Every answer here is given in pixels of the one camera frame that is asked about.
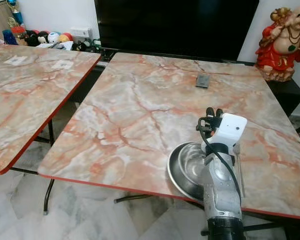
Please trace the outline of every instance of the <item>black cabinet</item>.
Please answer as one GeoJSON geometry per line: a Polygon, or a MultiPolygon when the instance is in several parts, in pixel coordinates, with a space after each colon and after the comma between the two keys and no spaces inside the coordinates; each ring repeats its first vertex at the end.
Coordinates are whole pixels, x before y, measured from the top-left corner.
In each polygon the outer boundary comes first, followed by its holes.
{"type": "Polygon", "coordinates": [[[300,87],[293,79],[286,82],[267,81],[266,83],[289,117],[300,103],[300,87]]]}

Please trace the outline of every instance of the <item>stuffed toy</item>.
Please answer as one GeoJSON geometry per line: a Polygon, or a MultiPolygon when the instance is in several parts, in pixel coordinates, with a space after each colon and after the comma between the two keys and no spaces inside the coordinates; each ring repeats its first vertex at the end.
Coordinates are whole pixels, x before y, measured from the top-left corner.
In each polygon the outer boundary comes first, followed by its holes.
{"type": "Polygon", "coordinates": [[[48,35],[49,33],[46,32],[46,31],[41,31],[38,33],[38,41],[41,43],[41,44],[47,44],[49,41],[48,41],[48,35]]]}
{"type": "Polygon", "coordinates": [[[34,30],[26,30],[26,35],[24,37],[24,41],[30,47],[36,47],[40,44],[38,40],[38,34],[34,30]]]}
{"type": "Polygon", "coordinates": [[[59,41],[62,43],[68,42],[68,41],[73,41],[73,40],[74,39],[73,39],[72,35],[68,32],[65,32],[59,36],[59,41]]]}
{"type": "Polygon", "coordinates": [[[60,35],[57,32],[51,32],[51,33],[49,33],[49,35],[48,35],[48,42],[50,44],[55,44],[56,42],[59,41],[59,36],[60,35]]]}
{"type": "Polygon", "coordinates": [[[78,41],[78,43],[74,43],[72,45],[72,50],[84,52],[85,50],[87,50],[87,46],[83,42],[78,41]]]}

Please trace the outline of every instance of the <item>small gray object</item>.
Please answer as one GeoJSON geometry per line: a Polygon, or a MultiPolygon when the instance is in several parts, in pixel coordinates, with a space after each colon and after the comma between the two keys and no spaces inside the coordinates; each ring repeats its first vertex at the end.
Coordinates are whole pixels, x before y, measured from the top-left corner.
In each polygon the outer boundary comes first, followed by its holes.
{"type": "Polygon", "coordinates": [[[210,76],[199,74],[198,77],[196,78],[195,86],[207,89],[209,86],[209,82],[210,82],[210,76]]]}

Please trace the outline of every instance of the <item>metal table leg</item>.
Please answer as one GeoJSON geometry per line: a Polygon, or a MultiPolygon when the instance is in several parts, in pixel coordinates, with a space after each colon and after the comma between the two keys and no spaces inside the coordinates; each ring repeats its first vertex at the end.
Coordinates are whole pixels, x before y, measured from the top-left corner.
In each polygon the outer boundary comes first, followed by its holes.
{"type": "Polygon", "coordinates": [[[22,172],[22,173],[26,173],[26,174],[39,175],[39,173],[37,171],[31,171],[31,170],[17,168],[17,167],[11,167],[10,170],[17,171],[17,172],[22,172]]]}
{"type": "Polygon", "coordinates": [[[129,200],[135,200],[135,199],[145,199],[145,198],[149,198],[152,197],[153,195],[148,195],[148,194],[140,194],[140,195],[134,195],[134,196],[124,196],[121,198],[117,198],[115,200],[113,200],[113,202],[115,204],[123,202],[123,201],[129,201],[129,200]]]}
{"type": "MultiPolygon", "coordinates": [[[[54,137],[54,129],[53,129],[53,125],[52,125],[52,120],[49,121],[48,123],[48,128],[49,128],[49,140],[50,140],[50,145],[52,147],[52,145],[55,143],[55,137],[54,137]]],[[[48,189],[46,190],[45,193],[45,197],[44,197],[44,204],[43,204],[43,215],[47,215],[48,214],[48,202],[49,202],[49,196],[50,196],[50,192],[51,189],[54,185],[55,180],[51,179],[48,189]]]]}
{"type": "MultiPolygon", "coordinates": [[[[266,229],[275,229],[275,228],[281,228],[282,224],[276,223],[276,222],[270,222],[270,223],[264,223],[264,224],[258,224],[258,225],[250,225],[250,226],[244,226],[243,231],[244,232],[250,232],[250,231],[258,231],[258,230],[266,230],[266,229]]],[[[209,231],[201,231],[201,236],[208,236],[209,231]]]]}

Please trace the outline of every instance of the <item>black cable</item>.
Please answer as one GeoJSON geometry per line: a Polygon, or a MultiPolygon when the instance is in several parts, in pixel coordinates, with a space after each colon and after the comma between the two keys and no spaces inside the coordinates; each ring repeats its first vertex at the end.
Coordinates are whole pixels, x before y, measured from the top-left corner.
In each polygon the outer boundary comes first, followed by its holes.
{"type": "Polygon", "coordinates": [[[240,198],[240,206],[241,206],[241,193],[240,193],[240,188],[239,188],[239,184],[236,178],[236,175],[234,173],[234,171],[232,171],[231,167],[229,166],[229,164],[220,156],[220,154],[214,150],[214,148],[211,146],[211,144],[208,142],[208,140],[206,139],[205,133],[202,129],[202,125],[201,125],[201,121],[204,120],[205,117],[200,117],[198,120],[198,129],[200,132],[200,135],[204,141],[204,143],[211,149],[211,151],[220,159],[221,163],[223,163],[223,165],[226,167],[226,169],[229,171],[233,181],[234,181],[234,185],[235,185],[235,189],[239,194],[239,198],[240,198]]]}

